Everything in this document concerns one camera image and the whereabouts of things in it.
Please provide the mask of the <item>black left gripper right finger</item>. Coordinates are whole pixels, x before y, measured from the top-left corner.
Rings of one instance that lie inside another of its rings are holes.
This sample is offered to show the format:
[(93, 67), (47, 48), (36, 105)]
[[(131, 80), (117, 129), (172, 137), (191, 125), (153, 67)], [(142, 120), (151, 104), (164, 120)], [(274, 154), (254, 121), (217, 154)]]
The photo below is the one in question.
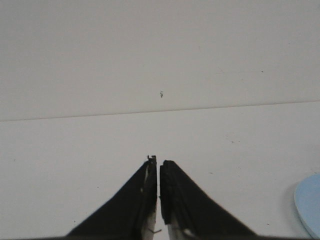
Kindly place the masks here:
[(160, 166), (161, 214), (170, 237), (256, 237), (174, 161)]

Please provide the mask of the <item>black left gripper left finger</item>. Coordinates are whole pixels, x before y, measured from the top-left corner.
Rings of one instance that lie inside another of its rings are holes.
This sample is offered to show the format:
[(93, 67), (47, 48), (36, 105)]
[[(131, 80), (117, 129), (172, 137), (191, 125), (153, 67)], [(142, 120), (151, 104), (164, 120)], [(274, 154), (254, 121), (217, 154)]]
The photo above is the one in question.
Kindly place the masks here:
[(157, 159), (152, 155), (109, 201), (66, 236), (153, 237), (157, 190)]

